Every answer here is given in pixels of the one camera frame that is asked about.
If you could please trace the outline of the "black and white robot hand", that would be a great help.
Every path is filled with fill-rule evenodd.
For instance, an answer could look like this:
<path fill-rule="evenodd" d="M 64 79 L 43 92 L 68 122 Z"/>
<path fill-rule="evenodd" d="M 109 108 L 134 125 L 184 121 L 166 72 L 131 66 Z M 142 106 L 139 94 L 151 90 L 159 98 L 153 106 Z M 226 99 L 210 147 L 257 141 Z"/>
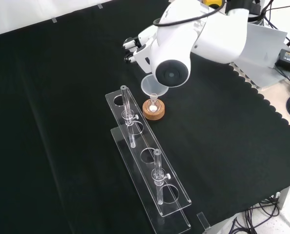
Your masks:
<path fill-rule="evenodd" d="M 129 37 L 123 43 L 126 51 L 124 61 L 126 63 L 136 62 L 146 74 L 151 73 L 150 49 L 156 39 L 157 28 L 157 26 L 151 25 L 137 37 Z"/>

